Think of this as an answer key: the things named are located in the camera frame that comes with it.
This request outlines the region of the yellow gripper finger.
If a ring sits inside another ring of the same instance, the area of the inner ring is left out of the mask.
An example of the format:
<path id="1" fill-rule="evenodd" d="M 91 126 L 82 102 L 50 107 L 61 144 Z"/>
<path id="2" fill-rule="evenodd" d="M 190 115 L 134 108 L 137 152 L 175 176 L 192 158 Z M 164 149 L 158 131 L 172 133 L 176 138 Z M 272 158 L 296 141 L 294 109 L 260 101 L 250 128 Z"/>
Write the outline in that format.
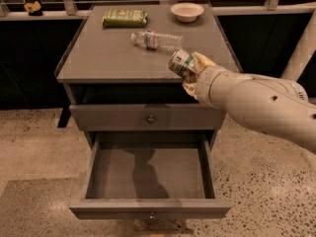
<path id="1" fill-rule="evenodd" d="M 192 53 L 192 57 L 196 74 L 201 74 L 205 68 L 216 65 L 216 63 L 210 60 L 208 57 L 196 51 Z"/>
<path id="2" fill-rule="evenodd" d="M 195 99 L 197 99 L 197 93 L 196 93 L 196 83 L 188 83 L 186 81 L 183 82 L 183 88 L 187 92 L 187 94 Z"/>

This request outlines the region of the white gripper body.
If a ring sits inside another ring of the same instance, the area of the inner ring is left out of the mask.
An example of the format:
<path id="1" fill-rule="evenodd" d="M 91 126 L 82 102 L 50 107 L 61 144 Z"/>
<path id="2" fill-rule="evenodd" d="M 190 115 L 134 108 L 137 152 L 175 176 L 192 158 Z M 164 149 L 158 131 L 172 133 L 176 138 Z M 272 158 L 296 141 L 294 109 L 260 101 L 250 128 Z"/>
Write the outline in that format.
<path id="1" fill-rule="evenodd" d="M 218 65 L 208 66 L 197 77 L 196 94 L 200 104 L 215 108 L 210 97 L 210 89 L 213 81 L 223 72 L 227 72 L 227 69 Z"/>

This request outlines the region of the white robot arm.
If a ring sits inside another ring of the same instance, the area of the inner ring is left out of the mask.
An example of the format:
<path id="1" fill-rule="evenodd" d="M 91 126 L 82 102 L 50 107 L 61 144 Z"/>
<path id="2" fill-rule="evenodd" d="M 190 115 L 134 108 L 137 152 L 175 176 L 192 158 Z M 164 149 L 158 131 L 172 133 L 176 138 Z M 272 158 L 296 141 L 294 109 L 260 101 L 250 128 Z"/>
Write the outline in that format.
<path id="1" fill-rule="evenodd" d="M 197 81 L 184 88 L 199 103 L 226 111 L 246 128 L 316 153 L 316 106 L 298 83 L 233 72 L 196 51 L 193 58 Z"/>

